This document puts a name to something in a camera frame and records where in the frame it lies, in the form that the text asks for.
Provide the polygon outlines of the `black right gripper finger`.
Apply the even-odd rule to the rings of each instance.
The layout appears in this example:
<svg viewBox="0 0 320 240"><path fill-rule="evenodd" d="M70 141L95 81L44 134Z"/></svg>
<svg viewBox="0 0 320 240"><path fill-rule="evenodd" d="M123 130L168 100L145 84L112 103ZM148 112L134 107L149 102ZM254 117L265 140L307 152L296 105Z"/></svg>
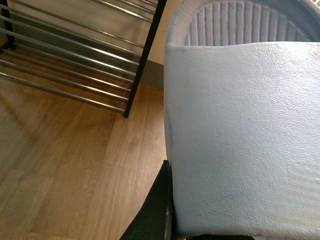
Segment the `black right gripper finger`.
<svg viewBox="0 0 320 240"><path fill-rule="evenodd" d="M122 240L170 240L172 217L172 170L169 161L165 160L142 207L120 238Z"/></svg>

